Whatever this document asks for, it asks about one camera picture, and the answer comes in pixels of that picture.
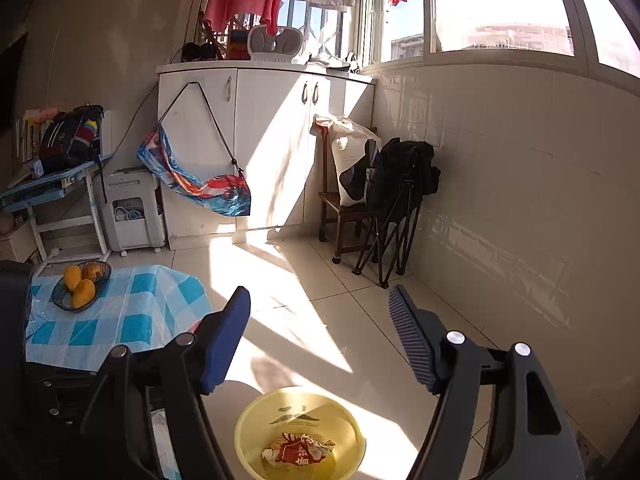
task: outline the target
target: colorful towel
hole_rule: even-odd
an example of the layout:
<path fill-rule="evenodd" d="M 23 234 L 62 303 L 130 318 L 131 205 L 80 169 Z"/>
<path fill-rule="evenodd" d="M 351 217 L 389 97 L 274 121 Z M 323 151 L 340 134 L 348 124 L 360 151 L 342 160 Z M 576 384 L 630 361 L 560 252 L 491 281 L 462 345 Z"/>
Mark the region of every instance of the colorful towel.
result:
<path fill-rule="evenodd" d="M 52 303 L 59 279 L 33 279 L 31 309 L 46 322 L 27 339 L 27 361 L 98 370 L 117 344 L 133 352 L 160 348 L 212 312 L 197 278 L 163 266 L 114 270 L 100 298 L 78 313 Z"/>
<path fill-rule="evenodd" d="M 244 176 L 226 174 L 203 182 L 187 173 L 175 160 L 162 124 L 142 143 L 138 158 L 170 189 L 206 209 L 224 216 L 248 216 L 251 211 L 251 193 Z"/>

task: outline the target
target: black jacket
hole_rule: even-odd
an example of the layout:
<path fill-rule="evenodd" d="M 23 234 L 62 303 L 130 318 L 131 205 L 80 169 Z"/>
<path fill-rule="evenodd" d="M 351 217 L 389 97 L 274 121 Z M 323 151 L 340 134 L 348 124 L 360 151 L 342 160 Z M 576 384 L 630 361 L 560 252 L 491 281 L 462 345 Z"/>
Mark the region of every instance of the black jacket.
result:
<path fill-rule="evenodd" d="M 413 184 L 410 211 L 422 201 L 424 195 L 436 193 L 440 170 L 431 166 L 433 155 L 433 146 L 428 142 L 401 142 L 399 137 L 395 137 L 386 143 L 376 155 L 372 166 L 367 169 L 367 209 L 380 211 L 386 216 L 396 197 L 400 195 L 390 219 L 391 222 L 396 222 L 407 215 L 407 183 Z"/>

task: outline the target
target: wooden chair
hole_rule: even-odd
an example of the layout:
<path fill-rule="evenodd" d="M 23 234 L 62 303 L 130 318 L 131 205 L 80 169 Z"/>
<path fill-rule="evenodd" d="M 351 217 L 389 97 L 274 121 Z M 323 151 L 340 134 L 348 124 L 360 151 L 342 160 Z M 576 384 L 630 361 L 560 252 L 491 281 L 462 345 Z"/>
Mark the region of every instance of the wooden chair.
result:
<path fill-rule="evenodd" d="M 348 207 L 342 206 L 340 205 L 340 193 L 338 191 L 327 191 L 329 130 L 327 126 L 318 122 L 316 122 L 316 129 L 320 131 L 322 135 L 322 191 L 318 193 L 321 200 L 320 231 L 318 233 L 318 239 L 321 242 L 325 242 L 327 238 L 335 241 L 332 262 L 334 264 L 339 264 L 343 253 L 357 253 L 369 249 L 370 247 L 370 244 L 343 247 L 342 240 L 344 237 L 344 225 L 347 222 L 356 222 L 355 235 L 359 237 L 362 232 L 362 228 L 369 229 L 369 226 L 365 224 L 364 221 L 372 221 L 373 213 L 371 211 L 367 211 L 367 207 L 364 204 L 356 204 Z M 334 210 L 336 218 L 327 218 L 328 207 Z M 336 224 L 335 236 L 329 229 L 327 229 L 327 224 Z"/>

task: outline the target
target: metal bolt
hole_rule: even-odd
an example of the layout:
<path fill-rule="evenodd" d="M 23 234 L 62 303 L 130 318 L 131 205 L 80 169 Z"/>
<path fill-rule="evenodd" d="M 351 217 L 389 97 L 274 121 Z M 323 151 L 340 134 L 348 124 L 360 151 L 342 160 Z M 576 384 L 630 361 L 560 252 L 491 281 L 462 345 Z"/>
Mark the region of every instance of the metal bolt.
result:
<path fill-rule="evenodd" d="M 116 359 L 124 357 L 125 355 L 127 355 L 127 347 L 124 345 L 114 346 L 111 349 L 111 352 L 109 352 L 109 355 L 111 357 L 115 357 Z"/>
<path fill-rule="evenodd" d="M 462 345 L 465 342 L 465 335 L 457 330 L 452 330 L 447 333 L 447 340 L 454 345 Z"/>
<path fill-rule="evenodd" d="M 526 343 L 516 343 L 515 346 L 516 354 L 521 355 L 523 357 L 528 356 L 531 353 L 531 348 Z"/>
<path fill-rule="evenodd" d="M 189 346 L 194 341 L 196 341 L 196 336 L 190 332 L 184 332 L 175 338 L 175 342 L 180 346 Z"/>

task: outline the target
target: red snack wrapper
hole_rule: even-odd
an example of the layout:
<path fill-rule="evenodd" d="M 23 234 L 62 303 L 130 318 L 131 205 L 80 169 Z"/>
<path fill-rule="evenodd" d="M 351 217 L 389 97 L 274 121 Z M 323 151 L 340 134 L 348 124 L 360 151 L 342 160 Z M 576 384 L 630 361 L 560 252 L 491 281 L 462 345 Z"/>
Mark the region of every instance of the red snack wrapper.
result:
<path fill-rule="evenodd" d="M 282 438 L 271 443 L 270 449 L 262 452 L 262 456 L 274 466 L 286 463 L 299 466 L 311 465 L 329 456 L 334 446 L 331 440 L 318 442 L 308 434 L 283 433 Z"/>

